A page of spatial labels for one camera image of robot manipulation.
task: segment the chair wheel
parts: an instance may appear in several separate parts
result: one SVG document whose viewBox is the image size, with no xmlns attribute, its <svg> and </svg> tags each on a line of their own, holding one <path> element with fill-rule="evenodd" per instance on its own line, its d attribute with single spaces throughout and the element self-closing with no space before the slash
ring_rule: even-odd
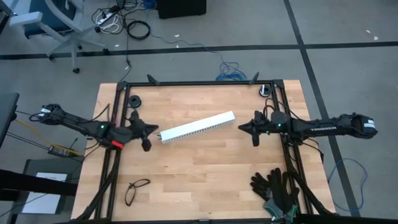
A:
<svg viewBox="0 0 398 224">
<path fill-rule="evenodd" d="M 105 55 L 111 55 L 111 52 L 108 49 L 103 49 L 102 52 L 104 52 Z"/>
</svg>

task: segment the work glove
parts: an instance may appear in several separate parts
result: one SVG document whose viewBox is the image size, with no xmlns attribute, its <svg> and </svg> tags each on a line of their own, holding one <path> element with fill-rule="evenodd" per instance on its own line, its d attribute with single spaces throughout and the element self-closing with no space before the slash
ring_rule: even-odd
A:
<svg viewBox="0 0 398 224">
<path fill-rule="evenodd" d="M 300 189 L 294 188 L 291 194 L 287 193 L 288 173 L 284 172 L 282 176 L 279 168 L 272 170 L 267 178 L 268 181 L 256 173 L 251 182 L 253 191 L 266 201 L 263 207 L 275 217 L 275 220 L 285 218 L 288 222 L 293 222 L 297 211 L 294 203 Z"/>
</svg>

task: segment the red tag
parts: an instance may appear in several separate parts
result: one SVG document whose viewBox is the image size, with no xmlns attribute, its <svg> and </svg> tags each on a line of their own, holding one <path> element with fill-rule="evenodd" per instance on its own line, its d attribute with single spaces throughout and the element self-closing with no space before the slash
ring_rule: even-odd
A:
<svg viewBox="0 0 398 224">
<path fill-rule="evenodd" d="M 115 140 L 112 140 L 112 144 L 114 145 L 114 146 L 117 146 L 117 147 L 119 147 L 119 148 L 121 148 L 121 149 L 123 149 L 123 144 L 121 144 L 121 143 L 119 143 L 119 142 L 117 142 L 117 141 L 115 141 Z"/>
</svg>

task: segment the wooden tabletop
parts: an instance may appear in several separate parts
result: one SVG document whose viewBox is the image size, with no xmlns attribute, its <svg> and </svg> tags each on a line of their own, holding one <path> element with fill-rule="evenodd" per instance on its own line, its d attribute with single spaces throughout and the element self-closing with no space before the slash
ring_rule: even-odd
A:
<svg viewBox="0 0 398 224">
<path fill-rule="evenodd" d="M 302 119 L 310 119 L 300 82 L 284 83 L 290 109 Z M 108 103 L 113 107 L 115 89 L 115 83 L 101 84 L 95 115 Z M 236 121 L 167 144 L 153 134 L 149 152 L 142 150 L 141 141 L 127 144 L 122 151 L 112 220 L 270 218 L 262 208 L 263 199 L 249 183 L 255 172 L 265 176 L 276 167 L 285 170 L 280 137 L 262 134 L 260 146 L 253 147 L 251 136 L 238 129 L 253 118 L 254 110 L 262 111 L 264 98 L 258 89 L 259 85 L 132 88 L 129 94 L 139 95 L 142 100 L 140 117 L 148 124 L 159 125 L 156 132 L 227 111 L 233 111 Z M 306 143 L 316 146 L 311 141 Z M 300 146 L 300 153 L 308 186 L 327 209 L 334 211 L 318 151 Z M 98 149 L 84 161 L 72 218 L 84 211 L 97 192 L 103 159 L 104 149 Z M 128 207 L 124 194 L 129 183 L 139 179 L 150 179 L 152 183 L 137 189 L 136 198 Z M 299 200 L 304 208 L 302 198 Z"/>
</svg>

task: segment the black box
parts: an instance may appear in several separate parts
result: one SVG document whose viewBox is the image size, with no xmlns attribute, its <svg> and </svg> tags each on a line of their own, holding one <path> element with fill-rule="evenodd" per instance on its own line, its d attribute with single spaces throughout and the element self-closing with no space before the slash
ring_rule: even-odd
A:
<svg viewBox="0 0 398 224">
<path fill-rule="evenodd" d="M 206 0 L 156 0 L 159 18 L 206 14 Z"/>
</svg>

